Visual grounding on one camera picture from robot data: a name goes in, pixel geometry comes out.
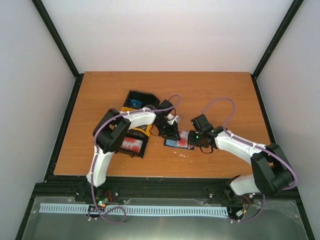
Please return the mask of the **blue card holder wallet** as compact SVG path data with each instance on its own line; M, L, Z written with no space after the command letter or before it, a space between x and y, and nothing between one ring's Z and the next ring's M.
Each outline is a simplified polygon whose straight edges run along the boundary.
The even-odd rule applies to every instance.
M188 144L189 132L185 130L178 131L180 140L165 139L163 145L166 147L194 150L194 146Z

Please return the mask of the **black bin with blue cards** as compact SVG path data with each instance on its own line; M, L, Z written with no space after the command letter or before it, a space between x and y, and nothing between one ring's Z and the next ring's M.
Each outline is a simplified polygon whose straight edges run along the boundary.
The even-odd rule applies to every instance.
M152 105L157 107L160 104L160 100L152 93L129 90L127 97L123 103L123 107L129 107L131 99L142 101L141 108L146 107L148 105Z

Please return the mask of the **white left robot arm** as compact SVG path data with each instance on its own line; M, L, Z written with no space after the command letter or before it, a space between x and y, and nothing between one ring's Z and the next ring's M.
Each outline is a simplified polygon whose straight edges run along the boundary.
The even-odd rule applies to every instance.
M106 173L112 156L121 147L129 130L143 125L155 126L158 135L164 139L179 141L177 115L169 117L178 106L169 100L164 100L160 106L143 106L140 109L117 111L111 108L93 131L94 154L87 181L90 186L86 195L92 201L103 198L104 188L101 186L106 181Z

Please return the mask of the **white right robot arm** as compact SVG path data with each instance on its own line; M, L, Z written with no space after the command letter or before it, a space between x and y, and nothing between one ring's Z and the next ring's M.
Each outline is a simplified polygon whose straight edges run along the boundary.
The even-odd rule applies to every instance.
M213 127L204 114L193 118L191 123L194 130L189 132L188 144L200 149L209 148L208 154L215 149L226 151L251 166L252 174L237 176L229 183L235 195L261 193L271 198L295 185L297 176L278 144L258 144L223 126Z

